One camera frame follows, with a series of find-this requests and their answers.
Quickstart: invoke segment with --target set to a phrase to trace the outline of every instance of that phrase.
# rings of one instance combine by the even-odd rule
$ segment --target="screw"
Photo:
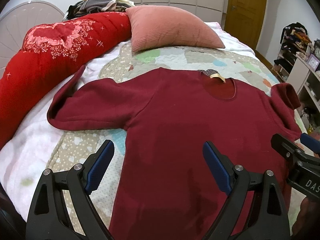
[[[47,176],[47,175],[50,174],[50,172],[51,172],[50,169],[46,169],[46,170],[44,170],[43,175],[44,175],[44,176]]]
[[[243,166],[241,165],[236,165],[235,168],[237,171],[243,171]]]
[[[267,175],[270,176],[270,177],[272,177],[272,176],[273,176],[273,171],[267,170]]]
[[[76,171],[79,171],[79,170],[81,170],[81,168],[82,168],[82,164],[81,164],[81,163],[78,163],[78,164],[76,164],[75,166],[73,166],[73,168],[74,168]]]

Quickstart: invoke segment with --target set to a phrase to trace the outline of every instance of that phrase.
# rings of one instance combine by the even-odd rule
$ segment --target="floral pattern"
[[[33,27],[26,35],[22,50],[35,53],[50,50],[52,58],[69,57],[76,61],[78,51],[89,43],[85,37],[93,30],[95,21],[79,19],[55,24],[42,24]]]

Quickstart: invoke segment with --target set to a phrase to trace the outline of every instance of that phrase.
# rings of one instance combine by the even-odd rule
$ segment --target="pink pillow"
[[[140,5],[125,11],[131,22],[133,52],[166,45],[225,48],[207,24],[183,9]]]

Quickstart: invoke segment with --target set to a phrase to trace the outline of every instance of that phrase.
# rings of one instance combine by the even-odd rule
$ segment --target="clock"
[[[316,71],[319,66],[320,60],[316,58],[315,55],[311,54],[307,63],[312,67],[314,71]]]
[[[313,52],[313,55],[320,60],[320,40],[315,41],[315,51]]]

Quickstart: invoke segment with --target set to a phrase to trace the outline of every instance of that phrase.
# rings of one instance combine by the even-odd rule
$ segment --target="white blanket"
[[[227,51],[257,59],[252,49],[230,34],[224,32],[219,23],[207,23],[221,38]],[[98,79],[101,68],[119,55],[121,42],[106,54],[87,63],[79,87]],[[51,154],[63,135],[62,130],[52,127],[46,113],[55,93],[71,77],[68,77],[38,104],[24,118],[13,138],[0,151],[0,182],[12,200],[15,208],[26,221],[30,203]]]

